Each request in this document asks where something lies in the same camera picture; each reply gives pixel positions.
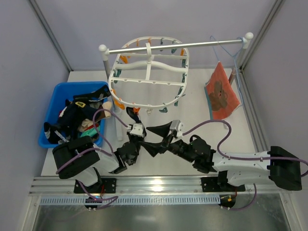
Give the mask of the white oval clip hanger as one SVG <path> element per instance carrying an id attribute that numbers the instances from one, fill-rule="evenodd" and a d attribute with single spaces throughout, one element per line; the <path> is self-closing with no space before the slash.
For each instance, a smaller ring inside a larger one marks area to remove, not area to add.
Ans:
<path id="1" fill-rule="evenodd" d="M 182 42 L 171 37 L 139 37 L 126 43 L 120 49 L 109 49 L 103 45 L 99 48 L 105 68 L 109 66 L 109 56 L 116 55 L 116 60 L 110 70 L 106 70 L 108 86 L 113 97 L 114 104 L 124 110 L 132 107 L 136 111 L 144 108 L 148 113 L 158 109 L 166 113 L 168 107 L 178 106 L 179 100 L 185 95 L 188 82 L 189 51 Z M 179 74 L 179 80 L 154 79 L 153 71 L 157 68 L 162 71 L 169 71 L 172 74 Z M 124 100 L 117 95 L 116 83 L 130 83 L 148 87 L 177 87 L 178 91 L 171 100 L 163 100 L 162 103 L 136 103 L 131 100 Z"/>

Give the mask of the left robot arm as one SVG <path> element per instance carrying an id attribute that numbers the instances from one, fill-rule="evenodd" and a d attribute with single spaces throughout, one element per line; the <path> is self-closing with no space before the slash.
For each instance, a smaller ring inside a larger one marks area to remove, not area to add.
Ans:
<path id="1" fill-rule="evenodd" d="M 74 179 L 85 188 L 97 189 L 103 185 L 103 174 L 119 174 L 137 162 L 140 142 L 146 132 L 135 134 L 127 132 L 128 142 L 117 148 L 113 154 L 107 154 L 86 136 L 58 145 L 52 151 L 60 179 Z"/>

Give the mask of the black blue sport sock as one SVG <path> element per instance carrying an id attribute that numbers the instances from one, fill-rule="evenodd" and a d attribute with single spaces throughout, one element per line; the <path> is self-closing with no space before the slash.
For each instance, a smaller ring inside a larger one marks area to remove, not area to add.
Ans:
<path id="1" fill-rule="evenodd" d="M 73 100 L 75 102 L 82 102 L 82 103 L 96 103 L 101 102 L 105 98 L 108 98 L 111 95 L 109 88 L 107 85 L 103 85 L 98 90 L 87 93 L 87 94 L 81 94 L 81 95 L 74 95 Z"/>
<path id="2" fill-rule="evenodd" d="M 44 135 L 50 144 L 63 144 L 69 142 L 68 136 L 60 124 L 50 124 L 44 122 Z"/>

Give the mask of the navy christmas sock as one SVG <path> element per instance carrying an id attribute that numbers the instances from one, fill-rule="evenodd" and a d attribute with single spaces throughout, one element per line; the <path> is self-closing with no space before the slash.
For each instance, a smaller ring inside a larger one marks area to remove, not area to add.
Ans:
<path id="1" fill-rule="evenodd" d="M 139 119 L 138 112 L 134 112 L 133 107 L 126 107 L 126 113 L 128 116 L 135 121 L 135 123 L 141 124 L 141 120 Z"/>
<path id="2" fill-rule="evenodd" d="M 98 110 L 82 102 L 68 103 L 60 112 L 57 123 L 76 130 L 85 119 L 92 120 Z"/>

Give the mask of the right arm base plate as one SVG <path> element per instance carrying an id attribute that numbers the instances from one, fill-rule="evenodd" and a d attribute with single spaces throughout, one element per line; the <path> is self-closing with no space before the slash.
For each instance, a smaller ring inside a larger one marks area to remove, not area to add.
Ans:
<path id="1" fill-rule="evenodd" d="M 218 183 L 218 177 L 202 177 L 200 178 L 201 180 L 201 187 L 202 187 L 202 192 L 206 193 L 220 193 L 220 192 L 245 192 L 245 186 L 240 185 L 240 186 L 232 186 L 228 183 L 225 185 L 219 185 Z"/>

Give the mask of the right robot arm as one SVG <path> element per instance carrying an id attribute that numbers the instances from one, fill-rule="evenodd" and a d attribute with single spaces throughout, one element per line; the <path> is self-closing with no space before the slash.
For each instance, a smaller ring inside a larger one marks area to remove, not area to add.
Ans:
<path id="1" fill-rule="evenodd" d="M 302 161 L 279 146 L 268 151 L 250 154 L 223 153 L 220 148 L 212 149 L 198 135 L 192 135 L 188 143 L 181 137 L 196 130 L 182 131 L 179 120 L 168 124 L 148 127 L 147 130 L 162 137 L 161 142 L 141 142 L 141 146 L 152 156 L 171 152 L 190 162 L 197 171 L 208 174 L 217 173 L 216 184 L 230 192 L 247 184 L 275 184 L 288 191 L 302 190 Z"/>

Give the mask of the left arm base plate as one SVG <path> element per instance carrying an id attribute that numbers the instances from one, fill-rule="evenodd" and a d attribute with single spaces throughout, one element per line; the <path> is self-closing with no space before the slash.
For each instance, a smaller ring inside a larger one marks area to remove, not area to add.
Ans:
<path id="1" fill-rule="evenodd" d="M 116 193 L 116 178 L 101 178 L 100 181 L 97 183 L 89 186 L 84 187 L 87 192 L 94 193 L 94 194 L 100 194 L 100 193 Z M 75 186 L 74 186 L 74 193 L 81 194 L 85 193 L 84 190 L 81 188 L 80 183 L 75 180 Z"/>

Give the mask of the beige brown striped sock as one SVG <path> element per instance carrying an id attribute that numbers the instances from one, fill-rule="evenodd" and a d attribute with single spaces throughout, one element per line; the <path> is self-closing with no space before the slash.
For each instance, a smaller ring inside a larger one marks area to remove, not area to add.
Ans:
<path id="1" fill-rule="evenodd" d="M 111 109 L 112 109 L 112 103 L 109 101 L 104 102 L 102 105 L 99 106 L 98 109 L 106 109 L 106 111 L 100 111 L 99 112 L 99 120 L 109 118 L 111 116 Z"/>

